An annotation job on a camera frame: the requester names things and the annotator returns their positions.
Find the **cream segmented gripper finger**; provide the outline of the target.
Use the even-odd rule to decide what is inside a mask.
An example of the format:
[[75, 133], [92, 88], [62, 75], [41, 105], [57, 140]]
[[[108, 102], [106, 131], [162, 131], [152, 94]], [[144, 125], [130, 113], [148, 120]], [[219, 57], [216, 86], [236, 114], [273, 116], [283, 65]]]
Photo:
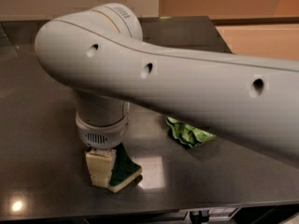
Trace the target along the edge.
[[96, 187], [107, 188], [112, 177], [116, 150], [92, 149], [85, 153], [85, 158], [92, 184]]

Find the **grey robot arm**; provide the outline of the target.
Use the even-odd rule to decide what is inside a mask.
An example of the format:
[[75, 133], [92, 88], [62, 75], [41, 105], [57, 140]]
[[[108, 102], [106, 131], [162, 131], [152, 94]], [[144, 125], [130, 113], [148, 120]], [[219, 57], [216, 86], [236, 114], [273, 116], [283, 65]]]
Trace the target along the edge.
[[292, 61], [151, 45], [135, 14], [106, 4], [56, 18], [36, 34], [43, 69], [74, 90], [76, 124], [93, 183], [140, 105], [261, 152], [298, 163], [299, 70]]

